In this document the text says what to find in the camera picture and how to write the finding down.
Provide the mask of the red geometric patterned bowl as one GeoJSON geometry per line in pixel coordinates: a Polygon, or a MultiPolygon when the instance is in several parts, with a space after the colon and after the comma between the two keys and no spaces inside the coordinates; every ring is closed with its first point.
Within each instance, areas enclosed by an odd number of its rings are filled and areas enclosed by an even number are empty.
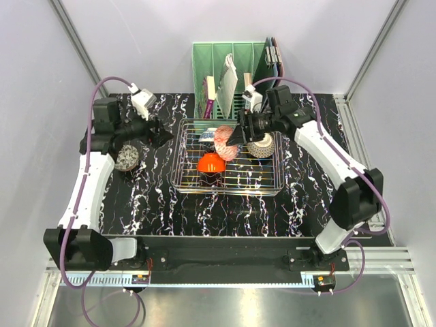
{"type": "Polygon", "coordinates": [[[238,154],[237,145],[227,145],[227,141],[232,135],[233,129],[228,125],[222,125],[217,128],[214,134],[214,147],[216,153],[224,161],[232,161],[238,154]]]}

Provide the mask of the blue white porcelain bowl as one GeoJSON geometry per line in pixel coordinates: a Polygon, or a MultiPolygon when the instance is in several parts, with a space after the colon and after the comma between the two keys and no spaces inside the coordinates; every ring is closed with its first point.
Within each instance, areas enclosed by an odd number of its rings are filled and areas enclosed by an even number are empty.
{"type": "Polygon", "coordinates": [[[204,130],[199,138],[199,142],[214,142],[215,139],[215,132],[216,132],[216,128],[214,127],[209,127],[208,129],[204,130]]]}

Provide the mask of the orange plastic bowl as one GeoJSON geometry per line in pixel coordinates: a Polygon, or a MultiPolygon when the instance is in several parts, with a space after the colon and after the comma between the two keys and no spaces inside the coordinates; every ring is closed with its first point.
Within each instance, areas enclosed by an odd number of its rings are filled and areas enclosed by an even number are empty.
{"type": "Polygon", "coordinates": [[[203,173],[224,172],[226,162],[217,153],[205,153],[198,161],[197,170],[203,173]]]}

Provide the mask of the brown floral patterned bowl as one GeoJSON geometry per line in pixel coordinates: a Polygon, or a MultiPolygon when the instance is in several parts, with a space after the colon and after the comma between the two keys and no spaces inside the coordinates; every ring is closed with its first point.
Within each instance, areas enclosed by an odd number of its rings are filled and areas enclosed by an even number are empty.
{"type": "Polygon", "coordinates": [[[120,150],[115,161],[114,169],[122,172],[133,170],[139,162],[138,149],[130,144],[125,144],[120,150]]]}

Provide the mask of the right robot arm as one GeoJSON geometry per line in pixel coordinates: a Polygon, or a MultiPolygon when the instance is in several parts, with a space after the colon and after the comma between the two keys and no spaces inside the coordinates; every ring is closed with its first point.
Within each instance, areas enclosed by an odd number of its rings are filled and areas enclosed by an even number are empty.
{"type": "Polygon", "coordinates": [[[335,193],[329,206],[330,220],[303,252],[304,262],[318,270],[330,266],[352,232],[382,209],[383,174],[357,162],[341,148],[322,125],[320,108],[296,108],[286,85],[266,91],[270,112],[261,112],[263,97],[250,84],[243,98],[249,109],[238,114],[238,123],[228,138],[229,146],[248,144],[279,132],[316,160],[332,182],[335,193]]]}

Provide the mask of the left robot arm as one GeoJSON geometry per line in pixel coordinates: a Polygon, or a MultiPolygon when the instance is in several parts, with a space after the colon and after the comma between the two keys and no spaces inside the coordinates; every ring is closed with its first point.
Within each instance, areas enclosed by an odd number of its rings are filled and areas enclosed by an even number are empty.
{"type": "Polygon", "coordinates": [[[126,142],[139,139],[158,149],[172,139],[164,124],[149,116],[154,95],[132,95],[136,117],[121,118],[115,97],[96,99],[91,120],[80,142],[80,166],[69,204],[56,228],[44,232],[44,244],[59,269],[105,271],[121,260],[131,269],[141,269],[147,253],[134,238],[106,238],[98,220],[106,183],[126,142]]]}

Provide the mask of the white spiral notebook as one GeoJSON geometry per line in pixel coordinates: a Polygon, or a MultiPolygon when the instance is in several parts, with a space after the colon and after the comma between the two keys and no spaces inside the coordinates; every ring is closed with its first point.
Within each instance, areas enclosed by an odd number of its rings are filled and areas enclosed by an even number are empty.
{"type": "Polygon", "coordinates": [[[230,117],[234,92],[238,83],[234,56],[229,53],[225,56],[223,69],[216,93],[216,102],[224,119],[230,117]]]}

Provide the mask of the purple illustrated book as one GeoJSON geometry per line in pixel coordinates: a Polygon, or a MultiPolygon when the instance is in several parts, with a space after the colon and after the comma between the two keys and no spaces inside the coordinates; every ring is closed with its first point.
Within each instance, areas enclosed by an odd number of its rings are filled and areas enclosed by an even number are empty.
{"type": "Polygon", "coordinates": [[[204,109],[202,117],[211,118],[215,101],[215,79],[213,76],[206,76],[204,79],[204,109]]]}

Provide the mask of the blue spine book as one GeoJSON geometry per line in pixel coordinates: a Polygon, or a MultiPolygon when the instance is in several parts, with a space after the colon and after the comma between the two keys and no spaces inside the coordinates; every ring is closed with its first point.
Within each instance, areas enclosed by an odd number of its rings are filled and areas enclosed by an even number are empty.
{"type": "Polygon", "coordinates": [[[244,94],[246,96],[252,95],[254,87],[252,85],[251,73],[244,73],[243,78],[244,78],[244,86],[245,86],[244,94]]]}

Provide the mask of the dark green clipboard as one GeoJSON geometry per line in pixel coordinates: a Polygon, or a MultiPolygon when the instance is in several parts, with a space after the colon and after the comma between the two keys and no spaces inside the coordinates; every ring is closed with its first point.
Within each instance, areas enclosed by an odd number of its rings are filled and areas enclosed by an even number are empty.
{"type": "Polygon", "coordinates": [[[284,67],[277,39],[267,37],[262,49],[253,81],[267,77],[283,77],[284,67]]]}

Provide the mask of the green plastic file organizer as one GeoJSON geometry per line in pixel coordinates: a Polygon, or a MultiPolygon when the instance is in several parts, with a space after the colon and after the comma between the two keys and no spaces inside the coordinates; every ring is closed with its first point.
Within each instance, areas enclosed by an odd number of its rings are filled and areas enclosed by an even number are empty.
{"type": "Polygon", "coordinates": [[[275,48],[268,37],[260,42],[194,43],[192,49],[195,118],[237,119],[241,110],[250,103],[243,98],[251,76],[251,84],[259,94],[254,111],[260,111],[266,90],[274,82],[263,79],[276,77],[275,48]]]}

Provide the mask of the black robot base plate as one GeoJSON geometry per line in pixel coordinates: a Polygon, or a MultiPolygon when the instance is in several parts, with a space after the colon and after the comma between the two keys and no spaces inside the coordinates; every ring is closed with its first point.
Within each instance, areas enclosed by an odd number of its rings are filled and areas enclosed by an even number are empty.
{"type": "Polygon", "coordinates": [[[116,260],[111,269],[144,270],[152,259],[157,271],[180,266],[272,266],[291,271],[349,270],[345,250],[324,255],[313,237],[135,236],[135,258],[116,260]]]}

